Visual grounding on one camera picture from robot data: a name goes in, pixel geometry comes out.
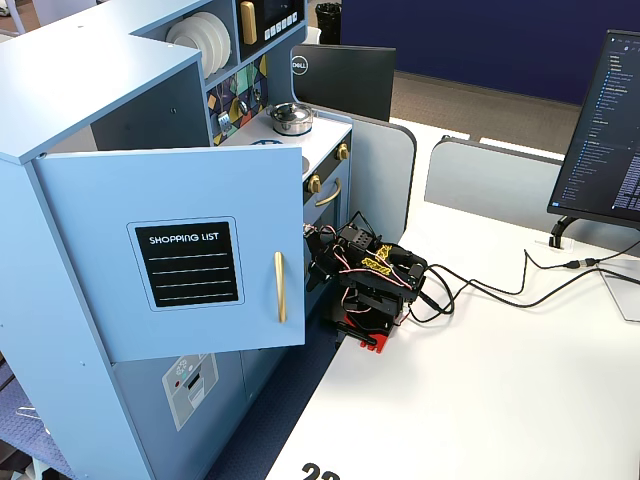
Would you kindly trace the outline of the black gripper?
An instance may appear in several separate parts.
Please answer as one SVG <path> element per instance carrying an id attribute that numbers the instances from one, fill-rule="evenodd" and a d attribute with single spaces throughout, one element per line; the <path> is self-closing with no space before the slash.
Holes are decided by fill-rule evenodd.
<path id="1" fill-rule="evenodd" d="M 338 235 L 334 228 L 312 228 L 309 231 L 308 265 L 309 278 L 306 291 L 313 291 L 319 284 L 325 284 L 329 274 L 347 270 L 349 265 L 338 251 Z"/>

